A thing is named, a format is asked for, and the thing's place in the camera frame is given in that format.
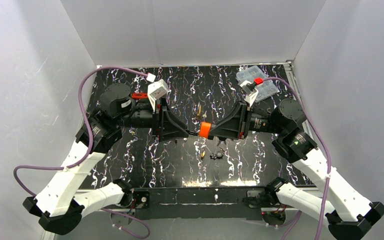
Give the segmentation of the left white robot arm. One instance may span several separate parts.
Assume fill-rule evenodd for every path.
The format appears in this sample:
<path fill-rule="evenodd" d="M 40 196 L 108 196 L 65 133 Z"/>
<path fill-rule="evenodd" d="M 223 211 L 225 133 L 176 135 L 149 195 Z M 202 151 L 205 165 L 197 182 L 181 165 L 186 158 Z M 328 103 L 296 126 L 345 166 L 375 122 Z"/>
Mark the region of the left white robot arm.
<path fill-rule="evenodd" d="M 95 165 L 122 138 L 123 128 L 150 129 L 159 142 L 188 137 L 187 126 L 169 109 L 164 80 L 134 93 L 124 83 L 108 86 L 99 104 L 77 132 L 72 147 L 46 187 L 27 197 L 24 208 L 39 218 L 47 232 L 66 235 L 87 215 L 107 206 L 133 208 L 138 202 L 133 187 L 123 179 L 79 194 L 78 189 Z"/>

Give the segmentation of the orange black padlock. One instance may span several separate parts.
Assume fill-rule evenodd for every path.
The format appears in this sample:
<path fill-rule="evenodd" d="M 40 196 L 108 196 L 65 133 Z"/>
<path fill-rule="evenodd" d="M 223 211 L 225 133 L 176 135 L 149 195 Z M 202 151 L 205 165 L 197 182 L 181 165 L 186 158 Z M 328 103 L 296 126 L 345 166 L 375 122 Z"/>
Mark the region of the orange black padlock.
<path fill-rule="evenodd" d="M 198 132 L 191 131 L 191 130 L 188 130 L 187 132 L 188 132 L 189 135 L 192 135 L 192 136 L 200 136 L 202 138 L 209 139 L 211 128 L 212 128 L 212 124 L 211 123 L 203 121 L 200 124 L 200 129 L 199 129 Z"/>

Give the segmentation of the small brass padlock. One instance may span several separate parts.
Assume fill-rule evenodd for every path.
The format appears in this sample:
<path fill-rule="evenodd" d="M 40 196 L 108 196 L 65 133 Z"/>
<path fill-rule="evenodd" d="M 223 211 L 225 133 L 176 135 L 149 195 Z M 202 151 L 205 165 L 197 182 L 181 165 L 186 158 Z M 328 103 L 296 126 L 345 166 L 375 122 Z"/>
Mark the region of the small brass padlock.
<path fill-rule="evenodd" d="M 203 160 L 205 158 L 205 155 L 206 155 L 206 151 L 204 150 L 200 153 L 200 159 Z"/>

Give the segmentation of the large brass padlock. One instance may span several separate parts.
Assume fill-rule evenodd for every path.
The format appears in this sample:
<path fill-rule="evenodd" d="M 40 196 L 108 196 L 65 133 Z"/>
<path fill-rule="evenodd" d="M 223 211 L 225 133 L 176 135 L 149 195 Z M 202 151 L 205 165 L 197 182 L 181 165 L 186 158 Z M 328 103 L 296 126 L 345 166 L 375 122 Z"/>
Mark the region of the large brass padlock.
<path fill-rule="evenodd" d="M 198 120 L 201 120 L 203 116 L 203 109 L 202 109 L 202 104 L 198 102 L 197 107 L 196 107 L 196 118 Z"/>

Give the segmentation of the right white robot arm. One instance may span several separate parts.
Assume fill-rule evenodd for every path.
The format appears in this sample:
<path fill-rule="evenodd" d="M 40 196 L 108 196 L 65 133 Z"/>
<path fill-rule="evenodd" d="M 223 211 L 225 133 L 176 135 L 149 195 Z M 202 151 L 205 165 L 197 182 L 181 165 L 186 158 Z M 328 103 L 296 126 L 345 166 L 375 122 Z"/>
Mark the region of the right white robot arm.
<path fill-rule="evenodd" d="M 199 135 L 224 141 L 244 139 L 251 131 L 275 134 L 272 145 L 276 152 L 304 173 L 323 195 L 314 196 L 278 177 L 259 194 L 245 197 L 244 202 L 255 208 L 291 206 L 317 219 L 337 240 L 360 240 L 384 215 L 384 205 L 361 195 L 338 173 L 327 152 L 304 131 L 306 119 L 294 99 L 282 100 L 273 111 L 238 101 L 219 122 L 202 122 Z"/>

